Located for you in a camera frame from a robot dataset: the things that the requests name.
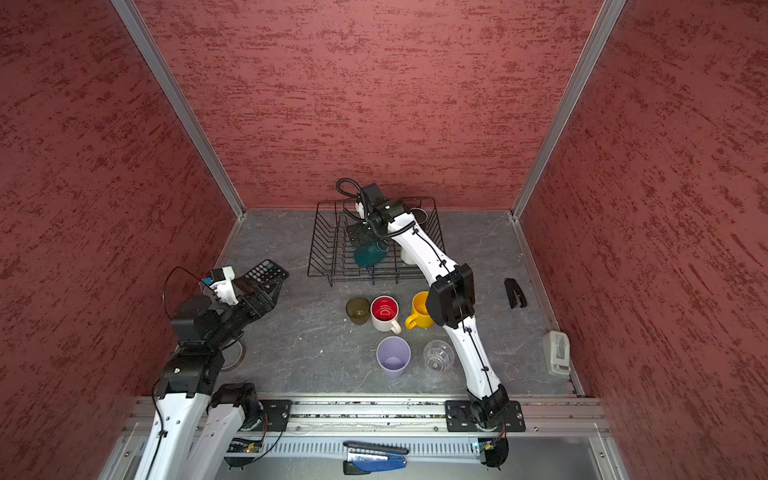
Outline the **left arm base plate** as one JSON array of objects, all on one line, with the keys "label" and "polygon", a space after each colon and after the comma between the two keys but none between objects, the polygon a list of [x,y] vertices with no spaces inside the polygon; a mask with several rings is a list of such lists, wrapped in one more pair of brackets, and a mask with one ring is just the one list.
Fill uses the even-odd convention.
[{"label": "left arm base plate", "polygon": [[288,399],[262,399],[244,407],[245,432],[280,432],[290,418],[293,402]]}]

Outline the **black mug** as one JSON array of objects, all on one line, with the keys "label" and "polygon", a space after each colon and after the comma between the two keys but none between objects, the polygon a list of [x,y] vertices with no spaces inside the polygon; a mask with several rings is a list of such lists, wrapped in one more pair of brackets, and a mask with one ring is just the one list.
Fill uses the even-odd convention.
[{"label": "black mug", "polygon": [[429,219],[429,214],[424,209],[419,207],[413,207],[410,210],[410,213],[414,216],[414,219],[418,225],[424,225]]}]

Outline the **yellow mug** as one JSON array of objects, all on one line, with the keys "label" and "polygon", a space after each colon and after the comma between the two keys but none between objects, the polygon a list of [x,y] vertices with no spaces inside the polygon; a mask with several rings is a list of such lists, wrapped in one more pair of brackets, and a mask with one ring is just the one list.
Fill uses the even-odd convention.
[{"label": "yellow mug", "polygon": [[417,293],[411,302],[411,314],[405,320],[407,330],[414,328],[428,329],[434,325],[434,321],[427,310],[426,301],[429,292],[422,291]]}]

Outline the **tall white faceted mug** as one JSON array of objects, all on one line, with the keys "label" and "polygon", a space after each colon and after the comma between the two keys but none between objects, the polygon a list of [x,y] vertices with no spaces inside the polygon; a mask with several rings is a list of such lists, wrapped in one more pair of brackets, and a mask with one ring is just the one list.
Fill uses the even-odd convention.
[{"label": "tall white faceted mug", "polygon": [[417,264],[417,262],[415,261],[413,256],[409,253],[409,251],[405,247],[401,248],[401,255],[400,255],[400,257],[401,257],[402,262],[404,264],[406,264],[406,265],[416,265]]}]

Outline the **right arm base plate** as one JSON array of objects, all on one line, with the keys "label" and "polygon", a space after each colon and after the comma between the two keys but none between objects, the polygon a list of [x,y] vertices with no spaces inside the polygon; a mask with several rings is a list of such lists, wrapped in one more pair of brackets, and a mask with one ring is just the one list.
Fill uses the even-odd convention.
[{"label": "right arm base plate", "polygon": [[449,432],[521,433],[527,430],[518,401],[509,401],[499,412],[489,414],[483,423],[479,423],[480,412],[469,400],[447,400],[444,411]]}]

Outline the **white cup teal outside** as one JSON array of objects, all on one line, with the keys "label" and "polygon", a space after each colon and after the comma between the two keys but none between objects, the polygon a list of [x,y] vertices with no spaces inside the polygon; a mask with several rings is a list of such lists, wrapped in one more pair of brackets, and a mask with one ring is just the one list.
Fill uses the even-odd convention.
[{"label": "white cup teal outside", "polygon": [[372,269],[386,258],[388,249],[386,240],[372,241],[358,246],[354,250],[353,259],[359,268]]}]

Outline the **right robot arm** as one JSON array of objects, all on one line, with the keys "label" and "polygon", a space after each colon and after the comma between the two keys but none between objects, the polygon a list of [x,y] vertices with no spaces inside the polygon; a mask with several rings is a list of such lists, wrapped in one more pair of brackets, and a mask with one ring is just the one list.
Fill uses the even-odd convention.
[{"label": "right robot arm", "polygon": [[447,332],[461,362],[471,418],[481,429],[496,427],[508,407],[509,395],[478,332],[472,269],[444,253],[403,201],[373,206],[358,199],[355,210],[348,215],[362,221],[375,238],[396,242],[424,275],[429,285],[426,309],[434,323]]}]

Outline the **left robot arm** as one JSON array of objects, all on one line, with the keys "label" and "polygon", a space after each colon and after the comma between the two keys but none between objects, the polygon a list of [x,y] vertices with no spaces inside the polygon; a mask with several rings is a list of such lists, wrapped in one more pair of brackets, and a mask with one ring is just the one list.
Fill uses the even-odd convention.
[{"label": "left robot arm", "polygon": [[196,295],[172,316],[177,349],[152,389],[154,422],[136,478],[212,479],[231,444],[247,445],[241,430],[286,432],[291,401],[270,410],[253,383],[216,383],[225,349],[275,308],[283,280],[235,284],[244,291],[232,304]]}]

